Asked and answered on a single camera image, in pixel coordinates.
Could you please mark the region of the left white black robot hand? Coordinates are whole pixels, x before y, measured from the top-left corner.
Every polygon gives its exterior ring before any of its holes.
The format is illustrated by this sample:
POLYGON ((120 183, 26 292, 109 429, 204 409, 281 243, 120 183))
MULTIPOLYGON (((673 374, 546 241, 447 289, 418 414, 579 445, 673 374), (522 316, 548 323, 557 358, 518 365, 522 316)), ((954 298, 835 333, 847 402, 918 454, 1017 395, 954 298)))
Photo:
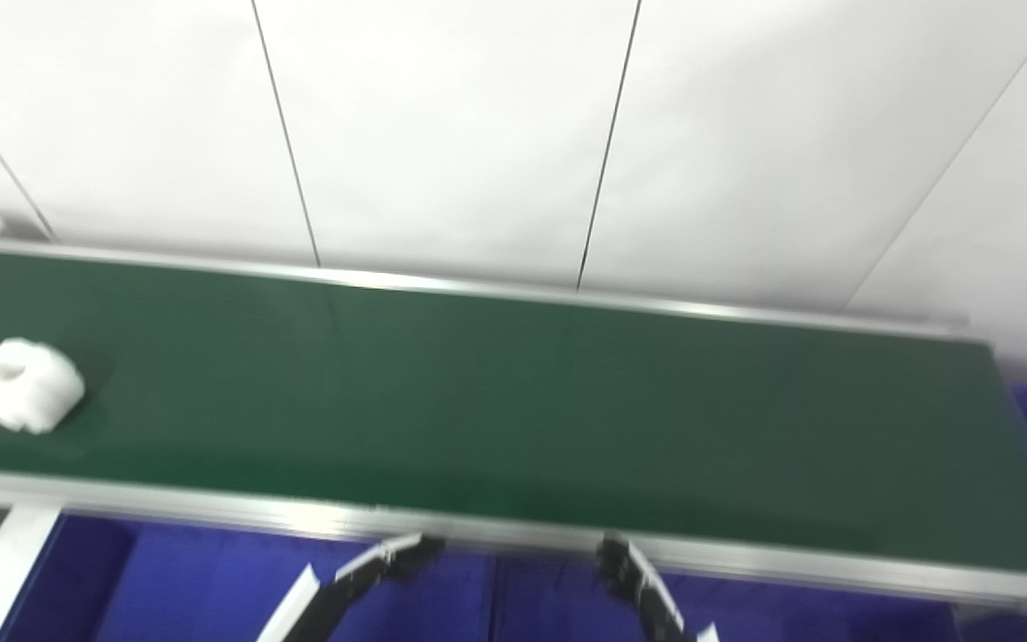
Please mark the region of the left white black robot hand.
POLYGON ((443 538, 410 533, 380 540, 340 566, 325 581, 303 566, 257 636, 258 641, 327 641, 346 613, 375 586, 407 582, 440 556, 443 538))

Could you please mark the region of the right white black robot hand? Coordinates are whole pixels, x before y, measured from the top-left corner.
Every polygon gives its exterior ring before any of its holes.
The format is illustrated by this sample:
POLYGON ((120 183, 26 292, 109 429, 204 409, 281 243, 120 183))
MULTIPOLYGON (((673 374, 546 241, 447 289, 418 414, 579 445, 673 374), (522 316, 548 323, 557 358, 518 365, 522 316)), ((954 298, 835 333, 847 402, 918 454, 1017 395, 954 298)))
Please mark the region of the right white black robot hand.
POLYGON ((596 545, 596 566, 607 592, 631 605, 647 641, 718 641, 716 626, 687 629, 660 573, 630 540, 607 533, 596 545))

